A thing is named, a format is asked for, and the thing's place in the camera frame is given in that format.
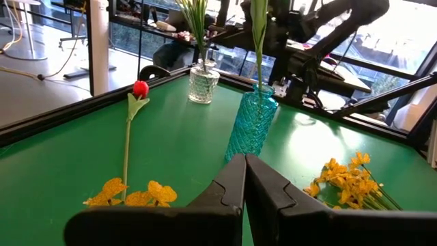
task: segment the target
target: cable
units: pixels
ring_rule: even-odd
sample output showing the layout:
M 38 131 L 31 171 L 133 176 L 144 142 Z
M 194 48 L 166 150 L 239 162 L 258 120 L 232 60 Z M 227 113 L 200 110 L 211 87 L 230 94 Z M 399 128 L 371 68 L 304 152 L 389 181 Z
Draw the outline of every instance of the cable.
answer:
M 15 40 L 15 28 L 14 28 L 14 18 L 12 18 L 12 11 L 11 9 L 9 9 L 9 4 L 8 1 L 5 0 L 5 5 L 6 5 L 6 9 L 8 9 L 8 13 L 9 13 L 9 18 L 11 19 L 11 28 L 12 28 L 12 41 L 13 42 Z M 8 44 L 10 44 L 11 42 L 8 42 L 7 44 L 5 44 L 5 46 L 3 46 L 2 48 L 2 53 L 4 52 L 4 50 L 6 50 L 8 47 L 6 47 Z
M 86 6 L 87 6 L 87 2 L 85 1 L 85 2 L 83 3 L 83 7 L 82 7 L 82 11 L 81 11 L 81 17 L 80 17 L 80 19 L 79 19 L 79 27 L 77 28 L 76 35 L 75 35 L 75 36 L 78 36 L 78 35 L 79 35 L 79 32 L 80 32 L 80 30 L 81 30 L 82 19 L 83 19 L 83 15 L 84 15 L 84 13 L 85 13 L 85 7 L 86 7 Z M 60 73 L 60 72 L 65 68 L 65 66 L 67 65 L 68 61 L 70 61 L 70 58 L 72 57 L 73 52 L 74 52 L 74 50 L 75 50 L 75 48 L 76 48 L 77 41 L 78 41 L 77 39 L 74 41 L 74 45 L 73 45 L 73 48 L 71 49 L 70 55 L 68 56 L 66 62 L 62 65 L 61 69 L 59 69 L 59 70 L 58 70 L 57 72 L 55 72 L 54 74 L 50 74 L 50 75 L 48 75 L 48 76 L 44 76 L 44 75 L 42 75 L 42 74 L 38 74 L 38 75 L 37 75 L 37 78 L 38 78 L 39 80 L 43 81 L 43 80 L 45 80 L 46 78 L 50 78 L 50 77 L 53 77 L 53 76 L 59 74 L 59 73 Z
M 333 71 L 331 72 L 331 74 L 335 72 L 335 69 L 337 69 L 337 66 L 339 66 L 340 63 L 341 63 L 341 60 L 343 60 L 343 58 L 346 56 L 346 53 L 348 53 L 350 47 L 352 46 L 352 43 L 353 43 L 354 40 L 355 40 L 356 32 L 357 32 L 357 31 L 358 31 L 358 30 L 355 31 L 354 36 L 352 37 L 352 40 L 350 41 L 350 43 L 349 43 L 349 45 L 348 45 L 346 51 L 345 51 L 345 52 L 343 53 L 343 55 L 340 57 L 339 61 L 338 61 L 337 64 L 335 65 L 335 67 L 334 67 Z
M 19 37 L 17 40 L 15 40 L 15 28 L 14 28 L 14 22 L 12 21 L 12 18 L 11 18 L 12 41 L 11 41 L 11 42 L 8 42 L 7 44 L 5 44 L 5 46 L 1 49 L 1 52 L 0 52 L 0 53 L 3 53 L 3 52 L 6 51 L 7 49 L 9 49 L 13 44 L 15 44 L 15 43 L 17 43 L 17 42 L 20 42 L 20 40 L 23 38 L 23 28 L 21 27 L 21 25 L 20 25 L 20 23 L 19 23 L 19 21 L 18 21 L 18 19 L 17 19 L 18 12 L 16 11 L 15 2 L 14 2 L 14 1 L 12 2 L 12 6 L 13 6 L 13 8 L 14 8 L 14 12 L 15 12 L 15 14 L 13 14 L 12 11 L 9 9 L 9 5 L 8 5 L 8 3 L 6 2 L 6 0 L 5 0 L 5 5 L 6 5 L 6 8 L 8 9 L 8 12 L 9 12 L 10 17 L 11 17 L 11 16 L 13 17 L 13 19 L 16 21 L 16 23 L 17 23 L 17 25 L 18 25 L 18 28 L 20 29 L 20 37 Z
M 34 74 L 28 73 L 28 72 L 21 72 L 19 70 L 15 70 L 15 69 L 10 69 L 10 68 L 4 68 L 4 67 L 0 67 L 0 71 L 4 71 L 4 72 L 10 72 L 10 73 L 14 73 L 14 74 L 19 74 L 19 75 L 23 75 L 26 77 L 30 77 L 32 79 L 37 79 L 37 76 L 35 76 Z
M 30 74 L 28 72 L 21 72 L 21 71 L 18 71 L 18 70 L 14 70 L 14 69 L 10 69 L 10 68 L 4 68 L 4 67 L 0 67 L 0 71 L 10 72 L 10 73 L 13 73 L 13 74 L 19 74 L 19 75 L 23 75 L 23 76 L 30 77 L 32 79 L 38 80 L 37 76 L 35 76 L 33 74 Z M 70 86 L 70 87 L 75 87 L 75 88 L 79 88 L 81 90 L 84 90 L 86 92 L 89 92 L 89 90 L 87 90 L 85 88 L 82 88 L 82 87 L 80 87 L 78 85 L 67 84 L 67 83 L 64 83 L 63 81 L 56 81 L 56 80 L 52 80 L 52 79 L 46 79 L 44 81 L 48 81 L 48 82 L 56 83 L 56 84 L 60 84 L 60 85 L 65 85 L 65 86 Z

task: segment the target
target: green tabletop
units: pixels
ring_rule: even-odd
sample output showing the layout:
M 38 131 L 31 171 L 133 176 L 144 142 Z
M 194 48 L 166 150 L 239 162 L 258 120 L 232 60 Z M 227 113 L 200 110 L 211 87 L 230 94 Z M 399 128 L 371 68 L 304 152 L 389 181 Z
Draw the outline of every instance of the green tabletop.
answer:
M 131 128 L 128 193 L 149 180 L 178 193 L 185 206 L 224 166 L 242 92 L 218 86 L 210 105 L 187 100 L 188 77 L 152 89 Z M 63 228 L 105 181 L 122 176 L 127 100 L 0 151 L 0 245 L 62 245 Z M 331 157 L 347 163 L 360 150 L 368 168 L 406 210 L 437 210 L 437 173 L 412 148 L 281 105 L 261 159 L 306 187 Z M 251 245 L 244 218 L 244 245 Z

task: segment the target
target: blue glass vase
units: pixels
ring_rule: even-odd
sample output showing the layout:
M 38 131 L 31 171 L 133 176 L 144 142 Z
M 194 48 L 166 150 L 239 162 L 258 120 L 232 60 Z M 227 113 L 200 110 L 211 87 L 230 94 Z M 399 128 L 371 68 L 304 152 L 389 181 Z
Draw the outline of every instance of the blue glass vase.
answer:
M 253 92 L 243 94 L 235 119 L 231 139 L 227 145 L 225 160 L 228 163 L 237 153 L 259 155 L 266 140 L 278 103 L 272 98 L 274 88 L 258 84 Z

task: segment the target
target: black metal frame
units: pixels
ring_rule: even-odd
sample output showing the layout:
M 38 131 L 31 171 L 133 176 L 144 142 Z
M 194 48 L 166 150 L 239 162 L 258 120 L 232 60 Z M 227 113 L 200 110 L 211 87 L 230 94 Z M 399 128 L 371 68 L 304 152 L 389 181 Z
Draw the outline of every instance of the black metal frame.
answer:
M 186 76 L 189 74 L 189 70 L 190 68 L 183 68 L 171 72 L 171 76 L 169 77 L 152 79 L 151 81 L 149 81 L 150 88 L 152 90 L 159 85 L 171 82 L 176 78 Z M 224 72 L 221 72 L 221 78 L 219 80 L 219 83 L 237 88 L 244 92 L 252 90 L 252 82 L 250 80 Z M 22 120 L 20 122 L 15 122 L 7 126 L 3 126 L 2 128 L 0 128 L 0 147 L 10 145 L 16 141 L 20 141 L 24 138 L 38 134 L 52 127 L 58 126 L 93 111 L 99 110 L 103 107 L 109 106 L 113 103 L 125 99 L 126 94 L 131 91 L 132 85 L 129 85 L 113 92 L 108 92 L 106 94 L 95 96 L 93 98 L 89 98 L 81 102 L 76 102 L 72 105 L 49 111 L 47 113 L 43 113 L 41 115 L 37 115 L 26 120 Z M 319 116 L 328 118 L 330 120 L 336 120 L 340 123 L 367 131 L 374 135 L 379 135 L 393 141 L 411 145 L 408 134 L 405 132 L 397 131 L 387 126 L 366 122 L 362 119 L 354 117 L 353 115 L 344 118 L 336 118 L 329 112 L 315 110 L 314 105 L 311 105 L 309 103 L 300 104 L 297 102 L 288 102 L 284 98 L 280 97 L 276 97 L 275 99 L 284 105 L 295 107 L 308 113 L 315 113 Z

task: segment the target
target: green leaf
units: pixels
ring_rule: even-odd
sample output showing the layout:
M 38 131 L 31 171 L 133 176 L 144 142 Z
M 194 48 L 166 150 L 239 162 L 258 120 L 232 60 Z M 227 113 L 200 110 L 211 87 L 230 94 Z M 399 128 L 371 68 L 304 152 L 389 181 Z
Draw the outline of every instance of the green leaf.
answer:
M 138 110 L 150 101 L 149 98 L 137 100 L 134 95 L 128 93 L 128 120 L 134 120 Z
M 267 0 L 252 0 L 251 2 L 252 16 L 252 36 L 255 45 L 255 53 L 257 56 L 258 69 L 258 85 L 259 91 L 262 90 L 262 47 L 264 45 L 264 37 L 267 28 Z
M 203 36 L 205 34 L 205 13 L 208 0 L 176 0 L 190 26 L 190 32 L 196 38 L 197 46 L 205 64 L 206 48 Z

